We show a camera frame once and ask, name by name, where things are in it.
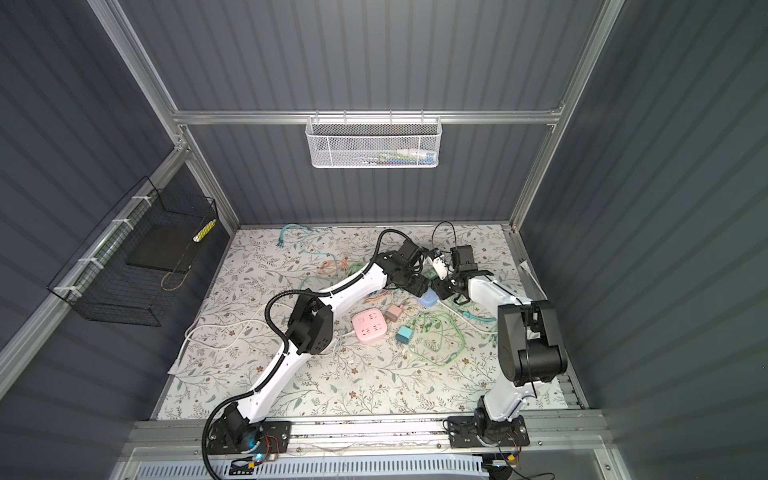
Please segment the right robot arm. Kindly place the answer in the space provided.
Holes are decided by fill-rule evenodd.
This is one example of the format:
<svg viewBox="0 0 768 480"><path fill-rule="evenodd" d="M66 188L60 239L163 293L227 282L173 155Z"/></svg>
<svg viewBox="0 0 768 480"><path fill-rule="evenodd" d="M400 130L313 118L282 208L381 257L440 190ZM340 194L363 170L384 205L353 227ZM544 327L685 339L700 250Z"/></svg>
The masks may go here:
<svg viewBox="0 0 768 480"><path fill-rule="evenodd" d="M536 386L564 373L568 361L553 305L513 292L490 271L478 267L469 245L428 253L437 274L432 288L441 300L472 302L493 315L497 325L497 359L501 371L475 410L478 427L510 423Z"/></svg>

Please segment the blue power strip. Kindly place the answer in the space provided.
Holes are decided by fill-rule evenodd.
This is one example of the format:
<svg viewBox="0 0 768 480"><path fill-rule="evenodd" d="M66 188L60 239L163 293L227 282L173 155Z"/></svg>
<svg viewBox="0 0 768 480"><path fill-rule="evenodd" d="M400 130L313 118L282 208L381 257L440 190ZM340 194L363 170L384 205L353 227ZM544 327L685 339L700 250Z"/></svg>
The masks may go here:
<svg viewBox="0 0 768 480"><path fill-rule="evenodd" d="M431 288L428 288L427 291L418 298L418 303L424 308L432 308L439 302L439 300L440 298L438 294Z"/></svg>

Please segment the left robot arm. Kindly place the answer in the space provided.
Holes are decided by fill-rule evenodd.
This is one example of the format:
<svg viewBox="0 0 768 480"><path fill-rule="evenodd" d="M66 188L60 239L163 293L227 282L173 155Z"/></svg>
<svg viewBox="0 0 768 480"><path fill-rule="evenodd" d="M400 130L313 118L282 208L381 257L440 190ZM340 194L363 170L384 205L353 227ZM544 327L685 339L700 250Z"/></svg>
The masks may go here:
<svg viewBox="0 0 768 480"><path fill-rule="evenodd" d="M427 249L402 231L386 229L382 234L398 235L403 242L396 250L383 251L383 238L378 237L370 260L356 273L320 291L291 289L267 302L265 321L278 335L281 346L256 383L246 392L223 400L212 410L210 419L214 419L219 411L233 407L249 424L264 421L296 372L311 356L329 347L337 316L347 313L367 295L389 285L416 297L427 292L429 279L422 274ZM296 301L287 329L283 331L274 323L271 310L278 300L287 296L294 296Z"/></svg>

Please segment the teal USB charger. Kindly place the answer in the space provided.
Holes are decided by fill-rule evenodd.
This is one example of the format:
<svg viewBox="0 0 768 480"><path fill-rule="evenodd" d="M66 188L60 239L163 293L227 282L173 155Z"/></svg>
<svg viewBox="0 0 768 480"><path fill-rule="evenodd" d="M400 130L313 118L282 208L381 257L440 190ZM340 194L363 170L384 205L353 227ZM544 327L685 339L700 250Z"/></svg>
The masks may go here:
<svg viewBox="0 0 768 480"><path fill-rule="evenodd" d="M401 326L395 335L395 340L398 343L408 345L411 342L413 335L414 335L414 330L411 327Z"/></svg>

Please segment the pink power strip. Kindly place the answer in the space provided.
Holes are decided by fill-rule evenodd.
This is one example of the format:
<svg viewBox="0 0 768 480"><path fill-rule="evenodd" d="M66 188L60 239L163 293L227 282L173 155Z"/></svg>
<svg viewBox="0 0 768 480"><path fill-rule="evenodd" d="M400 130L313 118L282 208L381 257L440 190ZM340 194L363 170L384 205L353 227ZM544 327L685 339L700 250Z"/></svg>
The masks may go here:
<svg viewBox="0 0 768 480"><path fill-rule="evenodd" d="M355 335L360 343L372 344L384 339L388 325L382 311L378 308L370 308L352 317L352 325Z"/></svg>

